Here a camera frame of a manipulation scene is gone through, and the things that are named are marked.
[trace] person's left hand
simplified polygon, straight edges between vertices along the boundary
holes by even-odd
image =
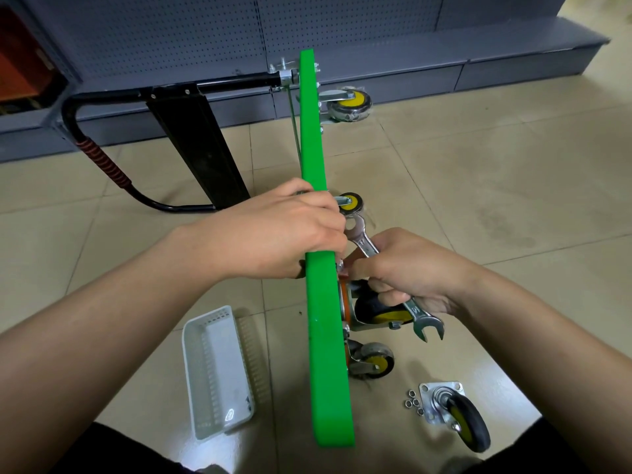
[[[183,229],[210,276],[294,278],[305,253],[341,256],[347,245],[344,224],[331,194],[294,178]]]

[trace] white plastic basket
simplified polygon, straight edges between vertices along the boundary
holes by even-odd
[[[248,421],[255,404],[231,307],[188,321],[182,349],[195,438],[208,439]]]

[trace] hand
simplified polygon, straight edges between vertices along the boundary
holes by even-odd
[[[380,254],[365,258],[355,250],[347,259],[350,278],[368,278],[369,286],[387,306],[418,296],[431,314],[458,314],[461,294],[482,270],[453,251],[405,229],[391,228],[371,238]]]
[[[344,223],[331,194],[294,178],[186,229],[194,255],[208,265],[209,274],[294,278],[305,253],[344,252]]]

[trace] tiled floor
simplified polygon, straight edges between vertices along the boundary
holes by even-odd
[[[533,290],[632,355],[632,1],[568,0],[563,14],[611,36],[581,77],[447,94],[376,107],[327,126],[333,191],[358,191],[370,232],[403,226]],[[298,165],[289,120],[224,131],[252,193]],[[165,140],[107,149],[147,194],[204,201]],[[139,205],[81,153],[0,166],[0,330],[150,246],[195,215]],[[422,381],[459,380],[492,435],[493,454],[538,416],[454,319],[421,345],[409,329],[363,332],[397,363],[351,381],[357,447],[320,450],[310,429],[304,283],[236,279],[191,309],[100,421],[194,469],[438,472],[468,451],[401,407]],[[181,327],[230,304],[239,316],[258,413],[204,443],[190,431]]]

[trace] green board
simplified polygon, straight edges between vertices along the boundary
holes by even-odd
[[[301,52],[299,73],[302,174],[315,190],[327,190],[313,50]],[[353,446],[336,257],[307,253],[305,263],[314,436],[322,447]]]

